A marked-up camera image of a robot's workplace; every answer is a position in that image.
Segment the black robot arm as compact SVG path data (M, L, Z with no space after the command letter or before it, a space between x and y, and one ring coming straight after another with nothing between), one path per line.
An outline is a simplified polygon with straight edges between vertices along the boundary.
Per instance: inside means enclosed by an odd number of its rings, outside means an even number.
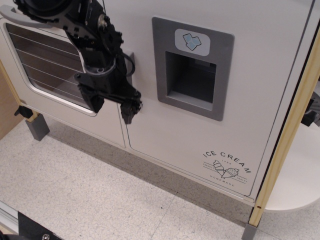
M141 110L141 93L129 82L135 63L121 48L116 31L103 6L96 0L16 0L29 19L65 31L84 61L84 73L74 78L89 108L98 113L105 100L120 104L129 125Z

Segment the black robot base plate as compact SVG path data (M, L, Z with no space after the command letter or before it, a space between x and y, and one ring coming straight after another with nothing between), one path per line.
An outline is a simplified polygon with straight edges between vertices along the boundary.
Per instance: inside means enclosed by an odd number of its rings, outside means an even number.
M62 240L60 236L43 227L23 213L17 213L18 234L0 232L1 240Z

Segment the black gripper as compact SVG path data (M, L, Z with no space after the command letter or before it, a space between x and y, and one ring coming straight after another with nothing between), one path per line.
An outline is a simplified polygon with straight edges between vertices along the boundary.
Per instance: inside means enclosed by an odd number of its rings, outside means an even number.
M126 125L132 123L134 116L140 111L141 93L127 81L125 58L128 56L111 57L107 66L99 66L99 58L83 57L85 73L77 73L74 79L90 110L98 113L104 99L121 104L121 116Z

